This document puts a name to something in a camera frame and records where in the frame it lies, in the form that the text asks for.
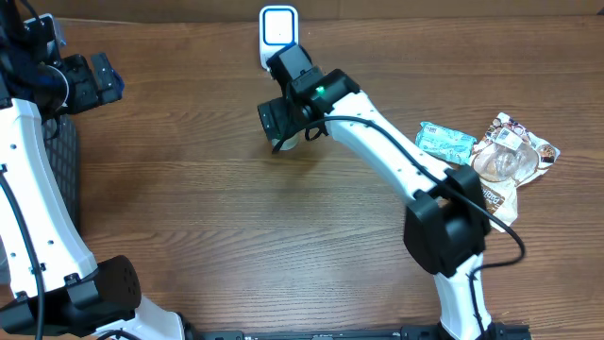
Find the green lid jar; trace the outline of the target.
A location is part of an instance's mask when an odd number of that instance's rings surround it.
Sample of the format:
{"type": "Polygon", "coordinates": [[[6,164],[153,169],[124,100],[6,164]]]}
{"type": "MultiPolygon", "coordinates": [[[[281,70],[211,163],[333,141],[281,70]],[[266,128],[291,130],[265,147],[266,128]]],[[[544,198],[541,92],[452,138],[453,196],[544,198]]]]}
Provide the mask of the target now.
{"type": "Polygon", "coordinates": [[[271,144],[273,146],[273,151],[287,151],[296,147],[299,143],[299,136],[294,135],[293,137],[285,140],[283,143],[279,139],[272,139],[271,144]]]}

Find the teal wipes packet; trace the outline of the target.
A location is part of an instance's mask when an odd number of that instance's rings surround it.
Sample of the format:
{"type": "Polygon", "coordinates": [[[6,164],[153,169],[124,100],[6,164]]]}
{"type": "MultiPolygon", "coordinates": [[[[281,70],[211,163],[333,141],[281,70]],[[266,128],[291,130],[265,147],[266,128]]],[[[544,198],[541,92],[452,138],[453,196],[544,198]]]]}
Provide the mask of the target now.
{"type": "Polygon", "coordinates": [[[477,142],[473,136],[442,127],[431,122],[421,122],[415,144],[429,155],[445,162],[465,165],[470,162],[472,148],[477,142]]]}

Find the beige plastic pouch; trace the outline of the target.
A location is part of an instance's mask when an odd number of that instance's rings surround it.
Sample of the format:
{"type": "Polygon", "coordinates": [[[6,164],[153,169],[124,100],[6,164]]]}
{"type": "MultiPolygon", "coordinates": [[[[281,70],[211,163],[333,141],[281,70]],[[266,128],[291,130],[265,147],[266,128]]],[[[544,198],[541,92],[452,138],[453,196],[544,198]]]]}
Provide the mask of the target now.
{"type": "Polygon", "coordinates": [[[501,112],[473,146],[469,164],[478,173],[486,208],[507,226],[518,217],[518,188],[547,172],[561,151],[501,112]]]}

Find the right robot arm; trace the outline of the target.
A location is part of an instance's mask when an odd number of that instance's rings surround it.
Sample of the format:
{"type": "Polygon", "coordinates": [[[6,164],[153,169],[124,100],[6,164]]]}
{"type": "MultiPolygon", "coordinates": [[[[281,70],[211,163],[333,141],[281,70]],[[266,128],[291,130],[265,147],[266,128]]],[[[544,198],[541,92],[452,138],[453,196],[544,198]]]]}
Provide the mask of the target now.
{"type": "Polygon", "coordinates": [[[314,130],[345,145],[399,195],[405,206],[403,241],[435,280],[443,339],[487,339],[479,268],[491,230],[478,174],[454,169],[420,150],[340,69],[324,73],[306,50],[290,43],[266,62],[282,96],[259,105],[259,117],[278,152],[299,132],[314,130]]]}

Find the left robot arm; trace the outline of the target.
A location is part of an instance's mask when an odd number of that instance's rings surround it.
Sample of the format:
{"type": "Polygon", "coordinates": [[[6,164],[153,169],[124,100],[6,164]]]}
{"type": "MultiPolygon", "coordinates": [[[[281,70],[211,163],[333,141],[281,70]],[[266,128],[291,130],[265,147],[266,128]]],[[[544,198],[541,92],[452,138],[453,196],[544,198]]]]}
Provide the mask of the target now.
{"type": "Polygon", "coordinates": [[[63,57],[55,19],[1,5],[1,238],[13,299],[2,329],[36,338],[194,339],[181,315],[145,297],[125,256],[98,262],[68,213],[43,125],[118,101],[106,55],[63,57]]]}

